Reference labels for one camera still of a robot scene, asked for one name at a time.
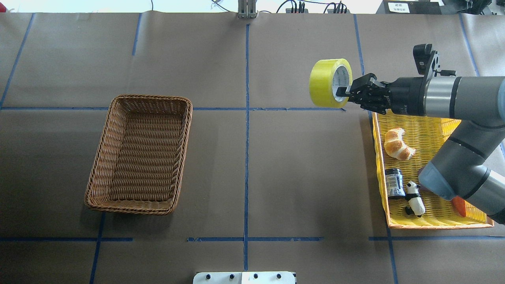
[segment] basket rim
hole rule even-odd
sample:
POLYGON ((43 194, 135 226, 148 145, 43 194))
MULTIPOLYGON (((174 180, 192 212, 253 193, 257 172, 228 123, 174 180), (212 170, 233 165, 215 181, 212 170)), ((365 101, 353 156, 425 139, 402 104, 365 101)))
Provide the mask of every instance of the basket rim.
POLYGON ((373 124, 373 129, 372 129, 372 134, 374 138, 374 148, 375 148, 375 153, 376 153, 376 173, 377 173, 377 179, 379 183, 379 192, 381 195, 381 202, 382 202, 382 207, 384 209, 384 213, 386 215, 386 223, 389 228, 395 228, 395 229, 469 229, 469 228, 488 228, 488 227, 494 227, 494 221, 489 218, 489 216, 486 217, 485 222, 479 221, 479 223, 474 223, 474 224, 461 224, 461 225, 406 225, 406 224, 398 224, 398 223, 393 223, 393 219, 390 216, 390 208, 389 208, 389 202, 387 199, 387 193, 385 191, 386 189, 386 184, 385 180, 383 178, 384 176, 384 169, 385 169, 385 163, 384 163, 384 153, 382 151, 382 138, 380 135, 380 123, 378 119, 378 114, 377 113, 372 113, 372 124, 373 124))
MULTIPOLYGON (((124 213, 141 213, 141 214, 168 214, 172 212, 175 207, 177 206, 178 200, 179 200, 179 195, 180 195, 180 188, 182 185, 182 172, 184 168, 184 162, 185 162, 185 157, 186 157, 186 151, 187 151, 187 143, 188 143, 188 138, 189 138, 189 129, 191 126, 191 118, 192 118, 192 111, 193 111, 193 106, 191 101, 188 98, 185 97, 178 97, 178 96, 160 96, 160 95, 149 95, 149 94, 120 94, 119 96, 116 96, 112 101, 109 106, 109 109, 107 111, 107 116, 105 119, 104 127, 102 129, 102 134, 100 136, 100 140, 98 143, 98 147, 96 150, 95 154, 95 159, 93 161, 93 165, 91 168, 91 172, 89 174, 89 179, 88 179, 88 184, 86 186, 86 191, 84 195, 84 204, 92 209, 92 210, 98 210, 98 211, 109 211, 109 212, 124 212, 124 213), (184 127, 181 128, 181 136, 180 136, 180 145, 181 145, 181 151, 177 153, 176 161, 179 163, 176 171, 176 176, 177 178, 175 179, 175 182, 173 183, 173 193, 172 197, 163 200, 161 202, 170 202, 171 205, 168 208, 158 208, 158 209, 143 209, 143 208, 120 208, 120 207, 110 207, 110 206, 105 206, 105 205, 100 205, 100 204, 94 204, 91 202, 91 193, 93 191, 92 189, 92 183, 93 179, 96 174, 96 168, 98 165, 98 161, 102 155, 102 150, 106 141, 106 136, 109 132, 109 123, 111 121, 111 115, 112 113, 117 109, 117 106, 119 104, 119 101, 121 99, 152 99, 152 100, 163 100, 163 101, 182 101, 184 102, 185 105, 185 110, 184 110, 184 127)), ((151 202, 148 200, 135 200, 135 201, 141 201, 141 202, 151 202)))

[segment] metal bracket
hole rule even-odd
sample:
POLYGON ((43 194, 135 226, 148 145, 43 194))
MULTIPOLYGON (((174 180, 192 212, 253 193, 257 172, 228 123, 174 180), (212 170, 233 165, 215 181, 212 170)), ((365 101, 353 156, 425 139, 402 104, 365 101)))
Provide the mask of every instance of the metal bracket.
POLYGON ((193 284, 296 284, 296 274, 288 271, 200 272, 193 284))
POLYGON ((238 0, 238 18, 256 18, 256 0, 238 0))

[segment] black box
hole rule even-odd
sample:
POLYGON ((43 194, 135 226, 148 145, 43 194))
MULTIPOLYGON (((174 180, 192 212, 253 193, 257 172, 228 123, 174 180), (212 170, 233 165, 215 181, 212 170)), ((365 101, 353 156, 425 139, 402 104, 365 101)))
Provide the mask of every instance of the black box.
POLYGON ((441 15, 438 2, 410 2, 383 0, 376 14, 431 14, 441 15))

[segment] black cable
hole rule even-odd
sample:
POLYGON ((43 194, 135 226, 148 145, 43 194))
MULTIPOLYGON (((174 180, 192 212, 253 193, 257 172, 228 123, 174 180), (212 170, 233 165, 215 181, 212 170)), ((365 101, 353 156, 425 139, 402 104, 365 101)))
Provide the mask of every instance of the black cable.
POLYGON ((342 1, 337 5, 337 8, 333 11, 334 14, 340 14, 340 9, 342 9, 342 1))
POLYGON ((226 9, 225 7, 223 7, 223 6, 219 5, 217 2, 214 2, 214 4, 216 4, 216 5, 218 5, 219 7, 221 7, 221 9, 224 9, 224 10, 226 10, 226 11, 228 11, 228 12, 231 12, 230 10, 226 9))
POLYGON ((322 2, 314 2, 314 1, 305 1, 305 0, 301 0, 302 2, 308 2, 308 3, 314 3, 314 4, 323 4, 323 5, 327 5, 328 3, 322 3, 322 2))
POLYGON ((296 12, 296 1, 295 1, 295 0, 286 0, 286 1, 284 1, 284 2, 283 2, 280 6, 279 6, 279 8, 277 9, 277 11, 276 11, 275 13, 277 14, 277 13, 279 12, 279 10, 281 10, 281 7, 282 7, 284 4, 288 3, 288 2, 291 2, 291 13, 296 12))
POLYGON ((326 11, 328 10, 328 7, 330 7, 331 4, 333 4, 333 12, 335 13, 335 10, 337 10, 337 3, 331 2, 328 5, 326 5, 326 8, 324 8, 323 14, 326 13, 326 11))

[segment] toy panda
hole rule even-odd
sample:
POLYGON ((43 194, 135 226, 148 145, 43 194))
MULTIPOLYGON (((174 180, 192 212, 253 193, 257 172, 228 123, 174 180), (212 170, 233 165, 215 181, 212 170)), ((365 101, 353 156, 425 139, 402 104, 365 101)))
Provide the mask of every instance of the toy panda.
POLYGON ((416 215, 421 217, 425 212, 423 200, 419 194, 419 186, 413 182, 409 181, 407 183, 407 193, 405 194, 405 200, 409 202, 410 207, 405 207, 405 212, 407 215, 416 215))

